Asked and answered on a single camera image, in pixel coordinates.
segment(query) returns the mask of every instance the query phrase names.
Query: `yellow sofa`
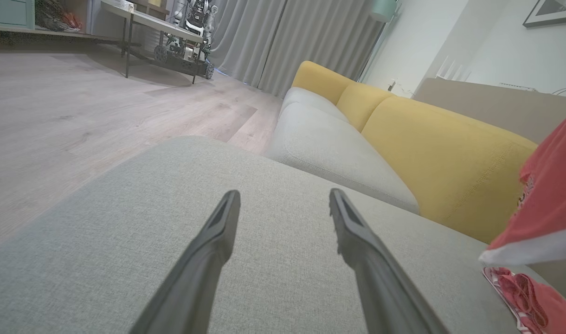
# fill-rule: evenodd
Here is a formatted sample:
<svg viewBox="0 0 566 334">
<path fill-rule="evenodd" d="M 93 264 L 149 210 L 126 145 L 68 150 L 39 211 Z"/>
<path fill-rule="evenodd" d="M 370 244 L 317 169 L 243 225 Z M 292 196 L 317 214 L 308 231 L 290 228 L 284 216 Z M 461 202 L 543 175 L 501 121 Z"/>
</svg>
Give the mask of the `yellow sofa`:
<svg viewBox="0 0 566 334">
<path fill-rule="evenodd" d="M 300 65 L 293 87 L 334 103 L 408 186 L 419 214 L 489 243 L 516 208 L 537 144 L 504 129 Z"/>
</svg>

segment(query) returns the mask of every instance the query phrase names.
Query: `lamp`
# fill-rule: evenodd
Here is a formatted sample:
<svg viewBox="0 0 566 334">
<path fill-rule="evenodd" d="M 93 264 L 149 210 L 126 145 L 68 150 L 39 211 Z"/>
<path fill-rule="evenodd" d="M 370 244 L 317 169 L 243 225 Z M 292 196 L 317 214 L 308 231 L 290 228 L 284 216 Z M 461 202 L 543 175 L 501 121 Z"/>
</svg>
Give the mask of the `lamp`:
<svg viewBox="0 0 566 334">
<path fill-rule="evenodd" d="M 396 11 L 396 0 L 372 0 L 372 19 L 389 23 Z"/>
</svg>

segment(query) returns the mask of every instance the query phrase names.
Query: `framed picture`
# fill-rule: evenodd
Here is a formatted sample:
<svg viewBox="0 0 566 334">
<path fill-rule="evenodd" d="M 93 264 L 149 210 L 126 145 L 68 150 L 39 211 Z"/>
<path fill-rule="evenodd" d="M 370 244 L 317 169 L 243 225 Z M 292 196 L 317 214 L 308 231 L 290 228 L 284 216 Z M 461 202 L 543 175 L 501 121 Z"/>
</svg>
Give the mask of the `framed picture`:
<svg viewBox="0 0 566 334">
<path fill-rule="evenodd" d="M 538 0 L 523 26 L 539 27 L 566 23 L 566 0 Z"/>
</svg>

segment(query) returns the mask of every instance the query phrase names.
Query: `light blue drawer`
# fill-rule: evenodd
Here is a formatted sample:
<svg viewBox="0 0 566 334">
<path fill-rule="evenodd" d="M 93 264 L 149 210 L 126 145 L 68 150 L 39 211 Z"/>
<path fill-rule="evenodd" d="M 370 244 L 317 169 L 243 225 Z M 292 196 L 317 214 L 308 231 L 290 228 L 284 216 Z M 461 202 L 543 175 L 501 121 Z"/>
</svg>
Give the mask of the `light blue drawer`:
<svg viewBox="0 0 566 334">
<path fill-rule="evenodd" d="M 0 0 L 0 25 L 26 27 L 27 6 L 24 1 Z"/>
</svg>

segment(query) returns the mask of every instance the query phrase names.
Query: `floor plank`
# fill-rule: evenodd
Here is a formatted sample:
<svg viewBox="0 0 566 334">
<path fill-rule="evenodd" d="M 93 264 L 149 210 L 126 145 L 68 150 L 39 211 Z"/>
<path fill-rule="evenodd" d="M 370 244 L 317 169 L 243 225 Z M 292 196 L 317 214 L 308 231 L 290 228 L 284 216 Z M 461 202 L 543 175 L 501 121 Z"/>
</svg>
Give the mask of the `floor plank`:
<svg viewBox="0 0 566 334">
<path fill-rule="evenodd" d="M 215 72 L 190 77 L 111 46 L 0 47 L 0 243 L 83 184 L 164 140 L 203 135 L 256 154 L 281 99 Z"/>
</svg>

